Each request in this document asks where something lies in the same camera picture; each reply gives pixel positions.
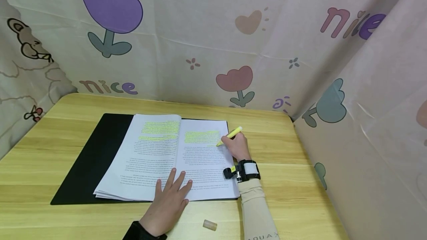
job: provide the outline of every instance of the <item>left hand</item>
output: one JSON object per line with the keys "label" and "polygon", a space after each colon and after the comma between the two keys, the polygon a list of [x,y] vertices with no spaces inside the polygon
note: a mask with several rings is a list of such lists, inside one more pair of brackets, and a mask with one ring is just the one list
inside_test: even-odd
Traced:
{"label": "left hand", "polygon": [[181,172],[174,183],[175,173],[176,169],[173,168],[163,191],[161,190],[161,180],[157,180],[154,201],[139,221],[144,229],[154,237],[170,231],[188,204],[188,200],[184,198],[190,191],[193,181],[189,180],[180,189],[184,181],[185,172]]}

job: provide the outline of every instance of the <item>page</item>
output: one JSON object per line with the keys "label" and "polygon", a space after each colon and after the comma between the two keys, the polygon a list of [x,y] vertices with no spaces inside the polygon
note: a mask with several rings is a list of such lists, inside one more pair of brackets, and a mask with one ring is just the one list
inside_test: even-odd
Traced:
{"label": "page", "polygon": [[227,180],[222,173],[233,166],[233,157],[225,145],[216,147],[226,134],[228,128],[224,120],[181,121],[176,169],[177,175],[183,170],[186,172],[183,185],[193,180],[188,200],[239,197],[236,180]]}
{"label": "page", "polygon": [[180,122],[178,115],[136,114],[94,194],[153,200],[157,180],[164,186],[175,166]]}

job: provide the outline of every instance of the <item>green stem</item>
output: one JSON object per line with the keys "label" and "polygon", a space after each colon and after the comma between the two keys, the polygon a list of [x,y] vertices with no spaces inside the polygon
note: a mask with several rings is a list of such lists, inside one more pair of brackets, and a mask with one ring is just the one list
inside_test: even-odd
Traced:
{"label": "green stem", "polygon": [[238,91],[238,97],[239,97],[239,101],[242,101],[244,99],[242,90]]}
{"label": "green stem", "polygon": [[310,110],[307,110],[306,115],[307,116],[312,116],[316,112],[317,112],[317,109],[316,108],[312,108]]}
{"label": "green stem", "polygon": [[106,47],[102,55],[106,58],[111,57],[111,53],[109,52],[110,47],[113,46],[114,42],[114,32],[106,29],[106,34],[104,35],[104,47]]}

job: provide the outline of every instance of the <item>finger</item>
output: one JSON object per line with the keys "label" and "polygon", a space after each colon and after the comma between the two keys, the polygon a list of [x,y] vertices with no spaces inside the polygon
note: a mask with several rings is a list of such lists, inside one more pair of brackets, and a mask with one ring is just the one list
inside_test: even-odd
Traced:
{"label": "finger", "polygon": [[227,136],[222,136],[221,141],[224,143],[226,147],[230,147],[233,144],[233,140],[228,138]]}
{"label": "finger", "polygon": [[154,194],[154,197],[157,197],[160,194],[161,194],[161,179],[158,179],[156,183],[156,192]]}
{"label": "finger", "polygon": [[181,202],[181,205],[179,206],[179,212],[178,212],[178,217],[181,216],[181,214],[183,213],[185,207],[188,205],[188,200],[183,200]]}
{"label": "finger", "polygon": [[181,185],[182,185],[182,182],[184,181],[184,178],[185,178],[185,171],[182,171],[181,174],[179,175],[178,179],[172,185],[172,189],[174,191],[178,191],[181,188]]}
{"label": "finger", "polygon": [[189,180],[187,184],[179,190],[179,193],[181,194],[182,198],[184,198],[188,194],[192,186],[193,186],[193,180]]}
{"label": "finger", "polygon": [[168,191],[172,187],[173,180],[175,179],[175,173],[176,173],[176,169],[172,168],[171,172],[169,173],[168,180],[166,181],[164,191]]}
{"label": "finger", "polygon": [[236,134],[236,137],[245,138],[245,135],[240,131],[240,132],[238,132],[238,134]]}

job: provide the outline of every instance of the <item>hand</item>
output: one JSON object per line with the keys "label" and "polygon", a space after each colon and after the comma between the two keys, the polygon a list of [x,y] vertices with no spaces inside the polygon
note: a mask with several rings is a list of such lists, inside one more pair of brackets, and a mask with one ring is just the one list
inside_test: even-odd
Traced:
{"label": "hand", "polygon": [[238,161],[241,161],[243,159],[252,160],[251,154],[249,154],[248,139],[246,139],[244,134],[236,134],[233,140],[231,140],[227,136],[222,136],[221,141],[228,148],[231,155],[233,155],[233,157],[236,158]]}
{"label": "hand", "polygon": [[161,180],[157,180],[154,201],[139,221],[144,229],[154,237],[169,232],[177,223],[188,204],[188,200],[184,198],[190,191],[193,181],[189,180],[182,189],[179,189],[184,181],[185,172],[181,172],[174,183],[175,172],[176,169],[173,168],[163,192],[161,190]]}

